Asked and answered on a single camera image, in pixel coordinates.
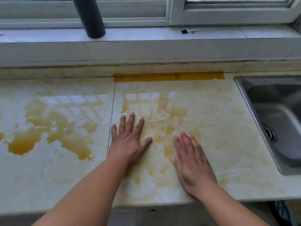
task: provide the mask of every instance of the person's left arm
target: person's left arm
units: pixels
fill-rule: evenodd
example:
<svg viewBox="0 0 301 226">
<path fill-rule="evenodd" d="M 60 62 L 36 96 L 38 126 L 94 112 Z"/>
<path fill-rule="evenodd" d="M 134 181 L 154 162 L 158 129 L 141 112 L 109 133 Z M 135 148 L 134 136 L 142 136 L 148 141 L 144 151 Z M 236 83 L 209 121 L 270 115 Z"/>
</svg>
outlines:
<svg viewBox="0 0 301 226">
<path fill-rule="evenodd" d="M 119 131 L 112 125 L 112 144 L 108 158 L 73 187 L 48 213 L 33 226 L 105 226 L 114 197 L 128 167 L 137 163 L 152 142 L 139 142 L 144 125 L 142 117 L 133 130 L 135 114 L 125 124 L 120 118 Z"/>
</svg>

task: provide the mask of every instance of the forearm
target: forearm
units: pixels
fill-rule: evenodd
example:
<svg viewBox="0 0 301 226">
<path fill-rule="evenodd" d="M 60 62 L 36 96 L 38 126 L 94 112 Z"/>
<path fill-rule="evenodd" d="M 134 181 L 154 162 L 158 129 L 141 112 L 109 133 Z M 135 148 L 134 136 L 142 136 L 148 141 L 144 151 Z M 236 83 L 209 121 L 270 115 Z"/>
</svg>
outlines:
<svg viewBox="0 0 301 226">
<path fill-rule="evenodd" d="M 206 196 L 200 195 L 198 199 L 218 226 L 268 226 L 218 185 L 212 186 Z"/>
<path fill-rule="evenodd" d="M 109 157 L 76 186 L 35 226 L 104 226 L 127 165 Z"/>
</svg>

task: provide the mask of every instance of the person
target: person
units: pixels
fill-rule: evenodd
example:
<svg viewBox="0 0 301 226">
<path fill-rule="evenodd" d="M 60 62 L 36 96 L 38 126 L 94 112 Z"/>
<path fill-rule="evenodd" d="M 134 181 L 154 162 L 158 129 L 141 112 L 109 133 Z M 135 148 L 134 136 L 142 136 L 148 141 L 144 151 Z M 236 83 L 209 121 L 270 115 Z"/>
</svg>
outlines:
<svg viewBox="0 0 301 226">
<path fill-rule="evenodd" d="M 133 129 L 135 114 L 125 123 L 120 118 L 119 130 L 111 128 L 112 143 L 108 157 L 77 183 L 34 226 L 105 226 L 118 187 L 126 170 L 137 163 L 152 142 L 148 137 L 139 138 L 144 125 L 141 117 Z M 185 151 L 178 137 L 173 141 L 177 151 L 175 166 L 184 191 L 203 203 L 219 226 L 266 226 L 257 215 L 245 208 L 222 189 L 200 144 L 193 136 L 181 133 Z"/>
</svg>

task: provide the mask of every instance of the pink sponge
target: pink sponge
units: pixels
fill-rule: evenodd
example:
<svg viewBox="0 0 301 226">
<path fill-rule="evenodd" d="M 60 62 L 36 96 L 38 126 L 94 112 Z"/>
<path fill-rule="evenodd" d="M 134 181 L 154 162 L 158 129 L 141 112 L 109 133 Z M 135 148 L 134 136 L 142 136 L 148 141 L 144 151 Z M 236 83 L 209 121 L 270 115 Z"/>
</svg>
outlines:
<svg viewBox="0 0 301 226">
<path fill-rule="evenodd" d="M 182 146 L 183 146 L 183 148 L 184 148 L 186 154 L 188 154 L 187 148 L 186 148 L 186 146 L 185 146 L 185 144 L 184 144 L 184 141 L 183 141 L 182 137 L 181 137 L 181 136 L 177 136 L 177 137 L 178 137 L 179 141 L 181 142 L 181 144 L 182 144 Z"/>
</svg>

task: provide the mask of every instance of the yellow tape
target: yellow tape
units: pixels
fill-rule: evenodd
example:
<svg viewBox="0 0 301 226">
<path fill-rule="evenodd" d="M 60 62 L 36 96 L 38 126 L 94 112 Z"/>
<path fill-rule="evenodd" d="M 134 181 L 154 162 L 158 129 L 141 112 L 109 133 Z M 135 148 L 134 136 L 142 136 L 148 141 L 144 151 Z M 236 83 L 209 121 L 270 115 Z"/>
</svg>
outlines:
<svg viewBox="0 0 301 226">
<path fill-rule="evenodd" d="M 188 73 L 115 74 L 114 82 L 159 82 L 225 79 L 222 71 Z"/>
</svg>

